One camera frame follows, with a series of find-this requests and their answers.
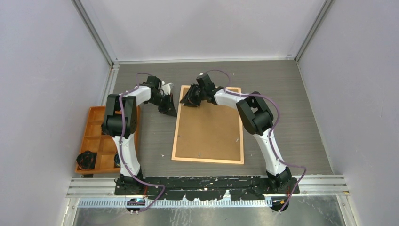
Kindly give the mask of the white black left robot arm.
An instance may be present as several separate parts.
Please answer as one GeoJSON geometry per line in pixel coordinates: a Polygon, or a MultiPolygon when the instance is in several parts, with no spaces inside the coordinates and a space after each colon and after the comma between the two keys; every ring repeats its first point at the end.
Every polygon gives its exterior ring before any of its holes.
{"type": "Polygon", "coordinates": [[[136,84],[133,89],[108,95],[101,128],[104,134],[112,137],[117,147],[120,161],[120,176],[115,180],[117,195],[138,195],[149,185],[143,181],[136,154],[137,108],[142,104],[153,104],[159,113],[176,117],[172,88],[173,83],[147,74],[147,80],[136,84]]]}

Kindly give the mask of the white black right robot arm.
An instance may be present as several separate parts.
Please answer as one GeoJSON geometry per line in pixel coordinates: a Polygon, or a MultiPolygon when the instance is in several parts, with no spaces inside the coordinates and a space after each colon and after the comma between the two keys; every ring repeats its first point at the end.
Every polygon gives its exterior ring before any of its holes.
{"type": "Polygon", "coordinates": [[[281,193],[292,178],[289,166],[283,161],[274,137],[275,119],[267,105],[268,98],[258,92],[243,94],[217,87],[210,76],[201,73],[196,83],[180,100],[188,107],[199,107],[203,101],[231,107],[238,111],[244,129],[253,135],[266,163],[266,182],[271,191],[281,193]]]}

